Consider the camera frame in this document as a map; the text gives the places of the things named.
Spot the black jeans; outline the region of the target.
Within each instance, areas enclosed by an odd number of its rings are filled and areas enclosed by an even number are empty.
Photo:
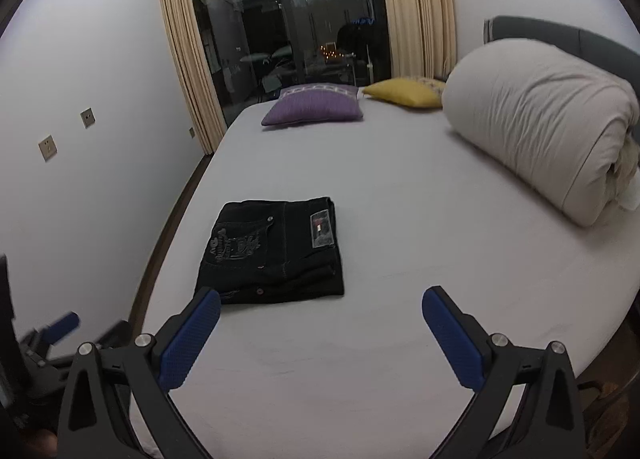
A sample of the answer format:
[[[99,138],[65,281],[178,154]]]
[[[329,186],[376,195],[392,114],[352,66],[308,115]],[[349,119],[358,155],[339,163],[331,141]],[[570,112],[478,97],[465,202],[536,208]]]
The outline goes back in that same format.
[[[205,245],[196,289],[224,305],[280,304],[345,294],[334,202],[229,202]]]

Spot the rolled beige duvet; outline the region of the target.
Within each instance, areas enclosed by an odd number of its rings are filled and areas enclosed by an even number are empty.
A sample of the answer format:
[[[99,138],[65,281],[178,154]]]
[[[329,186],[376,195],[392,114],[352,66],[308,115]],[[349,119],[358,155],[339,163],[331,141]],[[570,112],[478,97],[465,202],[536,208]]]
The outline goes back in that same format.
[[[547,43],[507,38],[473,50],[448,76],[442,111],[459,135],[582,227],[636,173],[634,89]]]

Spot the yellow pillow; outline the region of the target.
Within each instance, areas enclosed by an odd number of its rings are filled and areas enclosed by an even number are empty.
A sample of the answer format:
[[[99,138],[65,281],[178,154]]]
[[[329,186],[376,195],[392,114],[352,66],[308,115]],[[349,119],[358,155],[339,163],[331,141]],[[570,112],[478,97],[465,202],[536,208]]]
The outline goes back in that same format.
[[[363,95],[412,109],[439,109],[446,83],[432,78],[390,78],[363,87]]]

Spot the purple pillow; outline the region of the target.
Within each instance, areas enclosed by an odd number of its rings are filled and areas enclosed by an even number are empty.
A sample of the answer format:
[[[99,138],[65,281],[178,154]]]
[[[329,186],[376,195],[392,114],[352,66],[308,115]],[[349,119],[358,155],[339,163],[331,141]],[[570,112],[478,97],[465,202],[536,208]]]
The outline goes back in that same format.
[[[282,90],[262,119],[263,127],[288,127],[324,122],[360,121],[358,88],[333,83],[309,83]]]

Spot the dark grey headboard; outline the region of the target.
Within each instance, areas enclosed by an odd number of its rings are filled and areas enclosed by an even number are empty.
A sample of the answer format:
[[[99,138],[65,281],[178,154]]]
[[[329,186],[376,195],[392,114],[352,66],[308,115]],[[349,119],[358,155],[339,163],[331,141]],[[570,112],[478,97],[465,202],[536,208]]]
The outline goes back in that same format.
[[[483,45],[469,57],[478,58],[485,46],[498,41],[529,40],[553,46],[625,80],[639,98],[639,54],[600,34],[542,19],[495,16],[484,21]]]

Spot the left beige curtain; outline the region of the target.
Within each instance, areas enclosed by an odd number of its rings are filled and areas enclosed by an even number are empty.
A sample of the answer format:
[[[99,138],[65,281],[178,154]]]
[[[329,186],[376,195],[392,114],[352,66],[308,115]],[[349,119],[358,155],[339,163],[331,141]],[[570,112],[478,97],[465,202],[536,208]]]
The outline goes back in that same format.
[[[205,154],[213,154],[227,125],[210,75],[193,0],[160,0],[160,11],[195,137]]]

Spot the beige curtain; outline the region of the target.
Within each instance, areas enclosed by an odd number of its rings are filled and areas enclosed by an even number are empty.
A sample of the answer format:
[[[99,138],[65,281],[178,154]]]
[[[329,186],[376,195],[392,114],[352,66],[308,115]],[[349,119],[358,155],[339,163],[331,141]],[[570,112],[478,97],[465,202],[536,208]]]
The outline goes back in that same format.
[[[160,0],[160,11],[195,137],[205,154],[213,154],[227,125],[210,75],[193,0]]]
[[[457,62],[454,0],[385,0],[393,76],[447,78]]]

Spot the dark glass sliding door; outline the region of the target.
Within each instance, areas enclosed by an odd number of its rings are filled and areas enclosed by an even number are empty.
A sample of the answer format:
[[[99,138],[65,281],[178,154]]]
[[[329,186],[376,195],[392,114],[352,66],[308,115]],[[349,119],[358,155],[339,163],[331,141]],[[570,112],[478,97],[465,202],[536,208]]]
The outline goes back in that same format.
[[[305,83],[367,86],[390,70],[384,0],[194,0],[224,121]]]

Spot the right beige curtain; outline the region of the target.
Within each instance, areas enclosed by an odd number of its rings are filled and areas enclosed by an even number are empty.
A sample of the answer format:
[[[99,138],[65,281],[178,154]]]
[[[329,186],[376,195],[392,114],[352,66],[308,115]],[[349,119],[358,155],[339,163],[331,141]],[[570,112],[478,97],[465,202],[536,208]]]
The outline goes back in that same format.
[[[385,0],[393,76],[447,78],[457,62],[454,0]]]

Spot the lower beige wall socket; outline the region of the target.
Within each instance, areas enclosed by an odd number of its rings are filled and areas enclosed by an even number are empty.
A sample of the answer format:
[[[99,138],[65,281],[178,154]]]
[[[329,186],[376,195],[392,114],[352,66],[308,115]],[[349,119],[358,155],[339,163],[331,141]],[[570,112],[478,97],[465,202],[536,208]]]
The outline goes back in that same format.
[[[44,161],[49,161],[58,153],[58,147],[56,147],[55,140],[51,135],[39,141],[38,147]]]

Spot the beige wall socket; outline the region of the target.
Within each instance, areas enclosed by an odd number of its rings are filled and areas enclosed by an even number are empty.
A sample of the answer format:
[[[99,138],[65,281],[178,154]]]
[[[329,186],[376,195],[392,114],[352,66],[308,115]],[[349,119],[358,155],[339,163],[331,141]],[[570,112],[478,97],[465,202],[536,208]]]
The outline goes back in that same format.
[[[94,116],[91,108],[88,108],[81,112],[80,117],[85,128],[89,128],[90,126],[93,126],[94,123],[96,123],[96,117]]]
[[[49,161],[58,153],[58,147],[56,147],[55,140],[51,135],[39,141],[38,147],[44,161]]]

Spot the upper beige wall socket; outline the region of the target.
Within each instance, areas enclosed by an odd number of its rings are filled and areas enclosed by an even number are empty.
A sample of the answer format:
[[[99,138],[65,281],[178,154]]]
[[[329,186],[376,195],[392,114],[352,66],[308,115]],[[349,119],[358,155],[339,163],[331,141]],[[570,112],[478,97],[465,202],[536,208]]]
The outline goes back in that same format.
[[[94,116],[91,108],[88,108],[81,112],[80,117],[85,128],[89,128],[90,126],[93,126],[94,123],[96,123],[96,117]]]

